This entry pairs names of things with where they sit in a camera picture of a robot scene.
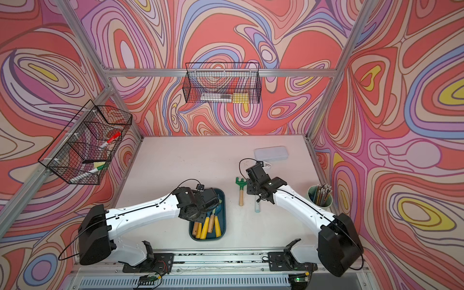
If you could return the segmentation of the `dark green hand rake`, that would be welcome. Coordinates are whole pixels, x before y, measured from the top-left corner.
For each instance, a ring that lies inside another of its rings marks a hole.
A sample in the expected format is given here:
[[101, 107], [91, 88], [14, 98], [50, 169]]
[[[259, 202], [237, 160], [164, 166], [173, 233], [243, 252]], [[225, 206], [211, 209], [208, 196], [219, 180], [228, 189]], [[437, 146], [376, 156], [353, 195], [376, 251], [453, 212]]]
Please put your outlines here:
[[244, 188], [247, 185], [245, 178], [236, 177], [236, 184], [239, 186], [239, 206], [244, 206]]

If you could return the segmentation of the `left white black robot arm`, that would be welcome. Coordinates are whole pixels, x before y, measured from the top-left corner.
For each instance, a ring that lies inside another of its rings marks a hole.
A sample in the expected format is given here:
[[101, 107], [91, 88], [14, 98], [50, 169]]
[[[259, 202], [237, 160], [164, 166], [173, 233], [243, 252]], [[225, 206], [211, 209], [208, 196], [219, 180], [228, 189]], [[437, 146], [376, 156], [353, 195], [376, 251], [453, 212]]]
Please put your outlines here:
[[106, 210], [96, 205], [87, 213], [78, 229], [79, 263], [83, 266], [109, 261], [140, 267], [155, 260], [148, 241], [134, 242], [124, 235], [165, 219], [179, 218], [202, 222], [219, 205], [216, 189], [176, 188], [153, 201]]

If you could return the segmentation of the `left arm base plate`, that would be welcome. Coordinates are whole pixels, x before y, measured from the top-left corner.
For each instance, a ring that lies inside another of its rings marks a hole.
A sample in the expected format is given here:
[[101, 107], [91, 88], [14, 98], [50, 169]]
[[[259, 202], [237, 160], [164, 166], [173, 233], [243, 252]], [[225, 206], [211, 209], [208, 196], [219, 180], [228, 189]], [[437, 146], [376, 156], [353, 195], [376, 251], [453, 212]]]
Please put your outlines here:
[[172, 271], [173, 264], [173, 253], [155, 253], [153, 258], [148, 257], [144, 262], [137, 266], [130, 266], [125, 263], [123, 266], [123, 272], [169, 274]]

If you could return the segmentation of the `light blue hand fork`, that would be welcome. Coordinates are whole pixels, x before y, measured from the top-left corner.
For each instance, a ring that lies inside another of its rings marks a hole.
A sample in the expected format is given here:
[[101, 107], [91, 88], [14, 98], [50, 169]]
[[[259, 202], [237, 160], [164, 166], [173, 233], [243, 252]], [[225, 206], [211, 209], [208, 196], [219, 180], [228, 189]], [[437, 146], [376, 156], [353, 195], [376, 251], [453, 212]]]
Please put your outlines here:
[[260, 213], [261, 212], [261, 205], [260, 205], [260, 198], [259, 196], [255, 196], [254, 197], [254, 211], [256, 213]]

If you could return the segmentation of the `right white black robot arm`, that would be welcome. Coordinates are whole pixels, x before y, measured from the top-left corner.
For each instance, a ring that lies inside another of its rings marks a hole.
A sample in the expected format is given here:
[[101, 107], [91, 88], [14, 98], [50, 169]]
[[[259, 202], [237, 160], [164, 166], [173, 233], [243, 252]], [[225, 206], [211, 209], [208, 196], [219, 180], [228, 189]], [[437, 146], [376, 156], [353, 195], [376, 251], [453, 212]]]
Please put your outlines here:
[[354, 223], [348, 215], [335, 215], [314, 205], [279, 177], [271, 178], [261, 162], [246, 170], [247, 194], [268, 201], [290, 212], [317, 238], [316, 246], [298, 246], [295, 239], [283, 250], [286, 267], [296, 271], [300, 264], [323, 265], [332, 275], [341, 277], [363, 258], [364, 248]]

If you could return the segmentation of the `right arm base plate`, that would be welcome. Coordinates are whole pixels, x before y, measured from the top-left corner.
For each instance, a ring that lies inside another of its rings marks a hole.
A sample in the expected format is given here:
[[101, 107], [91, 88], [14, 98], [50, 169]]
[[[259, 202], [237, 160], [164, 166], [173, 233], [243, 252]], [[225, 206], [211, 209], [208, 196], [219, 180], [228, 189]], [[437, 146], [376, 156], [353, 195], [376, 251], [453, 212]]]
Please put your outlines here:
[[263, 261], [268, 263], [271, 272], [284, 272], [284, 271], [305, 271], [314, 272], [318, 270], [315, 263], [299, 263], [289, 253], [281, 252], [268, 252]]

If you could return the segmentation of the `teal storage box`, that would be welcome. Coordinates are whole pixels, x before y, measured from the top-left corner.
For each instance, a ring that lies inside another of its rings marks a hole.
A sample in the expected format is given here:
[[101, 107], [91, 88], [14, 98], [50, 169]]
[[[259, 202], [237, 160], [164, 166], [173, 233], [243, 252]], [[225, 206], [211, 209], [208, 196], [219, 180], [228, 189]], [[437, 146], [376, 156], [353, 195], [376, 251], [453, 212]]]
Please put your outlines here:
[[[218, 195], [218, 198], [219, 198], [219, 203], [220, 205], [218, 205], [216, 208], [215, 208], [215, 213], [214, 213], [214, 216], [212, 216], [212, 211], [210, 213], [207, 214], [207, 217], [209, 217], [209, 223], [207, 224], [207, 233], [205, 235], [205, 238], [204, 239], [201, 239], [201, 235], [202, 235], [202, 228], [199, 226], [199, 223], [198, 222], [190, 222], [189, 223], [189, 236], [193, 239], [193, 240], [196, 240], [196, 241], [199, 241], [199, 242], [210, 242], [210, 241], [214, 241], [214, 240], [219, 240], [221, 239], [226, 230], [227, 230], [227, 219], [226, 219], [226, 206], [225, 206], [225, 194], [222, 190], [218, 189], [218, 188], [214, 188], [214, 191], [217, 193]], [[221, 230], [222, 230], [222, 236], [220, 238], [216, 238], [216, 235], [215, 235], [215, 225], [214, 225], [214, 219], [215, 219], [215, 216], [217, 216], [219, 218], [219, 222], [220, 222], [220, 225], [221, 225]]]

